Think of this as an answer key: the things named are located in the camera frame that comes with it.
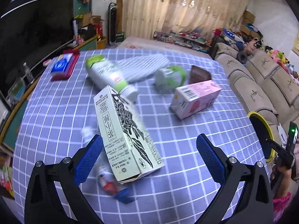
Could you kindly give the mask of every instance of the beige curtain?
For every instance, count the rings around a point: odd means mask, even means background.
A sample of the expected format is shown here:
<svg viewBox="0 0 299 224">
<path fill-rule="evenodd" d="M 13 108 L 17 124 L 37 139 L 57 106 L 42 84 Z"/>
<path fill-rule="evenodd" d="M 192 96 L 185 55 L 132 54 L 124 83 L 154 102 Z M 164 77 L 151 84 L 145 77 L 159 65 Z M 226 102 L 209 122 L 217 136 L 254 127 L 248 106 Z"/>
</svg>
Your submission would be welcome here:
<svg viewBox="0 0 299 224">
<path fill-rule="evenodd" d="M 123 0 L 122 29 L 126 37 L 151 39 L 198 28 L 210 39 L 216 28 L 235 28 L 249 0 Z"/>
</svg>

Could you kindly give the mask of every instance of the television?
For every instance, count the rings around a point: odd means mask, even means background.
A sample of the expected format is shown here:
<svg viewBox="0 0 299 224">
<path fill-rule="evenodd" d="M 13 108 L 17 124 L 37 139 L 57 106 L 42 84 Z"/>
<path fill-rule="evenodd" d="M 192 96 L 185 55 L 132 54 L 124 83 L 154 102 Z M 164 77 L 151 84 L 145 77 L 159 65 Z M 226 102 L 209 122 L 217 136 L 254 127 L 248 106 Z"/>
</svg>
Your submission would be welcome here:
<svg viewBox="0 0 299 224">
<path fill-rule="evenodd" d="M 42 69 L 45 59 L 72 41 L 73 17 L 73 0 L 32 0 L 0 18 L 0 91 L 4 97 L 24 62 L 31 69 L 37 65 Z"/>
</svg>

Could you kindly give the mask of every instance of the pink clothing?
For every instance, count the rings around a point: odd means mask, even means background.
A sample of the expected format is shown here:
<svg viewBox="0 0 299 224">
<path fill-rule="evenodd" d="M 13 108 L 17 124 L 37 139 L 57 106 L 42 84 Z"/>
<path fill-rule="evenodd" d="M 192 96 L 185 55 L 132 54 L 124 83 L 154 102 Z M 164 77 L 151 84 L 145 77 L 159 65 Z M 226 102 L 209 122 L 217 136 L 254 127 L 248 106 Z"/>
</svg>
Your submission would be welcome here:
<svg viewBox="0 0 299 224">
<path fill-rule="evenodd" d="M 291 193 L 288 192 L 286 197 L 281 199 L 273 199 L 273 207 L 274 207 L 274 223 L 279 220 L 282 216 L 284 208 L 286 207 L 287 203 L 291 198 Z"/>
</svg>

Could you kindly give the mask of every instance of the sofa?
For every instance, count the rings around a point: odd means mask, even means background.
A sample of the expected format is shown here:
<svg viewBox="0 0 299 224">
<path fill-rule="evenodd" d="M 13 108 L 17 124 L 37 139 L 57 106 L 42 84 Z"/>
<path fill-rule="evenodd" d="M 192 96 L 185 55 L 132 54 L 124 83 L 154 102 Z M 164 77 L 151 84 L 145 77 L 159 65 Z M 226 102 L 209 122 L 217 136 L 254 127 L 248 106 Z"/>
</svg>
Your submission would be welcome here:
<svg viewBox="0 0 299 224">
<path fill-rule="evenodd" d="M 281 124 L 286 134 L 290 121 L 299 126 L 299 86 L 292 77 L 264 51 L 258 50 L 242 65 L 237 51 L 217 43 L 215 60 L 225 74 L 246 112 L 255 111 L 269 123 L 275 141 L 282 144 L 277 130 Z"/>
</svg>

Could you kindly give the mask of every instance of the tower fan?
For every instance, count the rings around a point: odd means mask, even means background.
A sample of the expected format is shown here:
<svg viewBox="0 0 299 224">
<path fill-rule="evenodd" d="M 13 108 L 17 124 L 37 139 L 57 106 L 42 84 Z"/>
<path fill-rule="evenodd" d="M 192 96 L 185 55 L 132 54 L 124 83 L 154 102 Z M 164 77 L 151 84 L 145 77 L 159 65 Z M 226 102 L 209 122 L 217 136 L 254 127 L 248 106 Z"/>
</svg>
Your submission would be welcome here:
<svg viewBox="0 0 299 224">
<path fill-rule="evenodd" d="M 110 3 L 108 7 L 108 43 L 114 45 L 116 40 L 116 3 Z"/>
</svg>

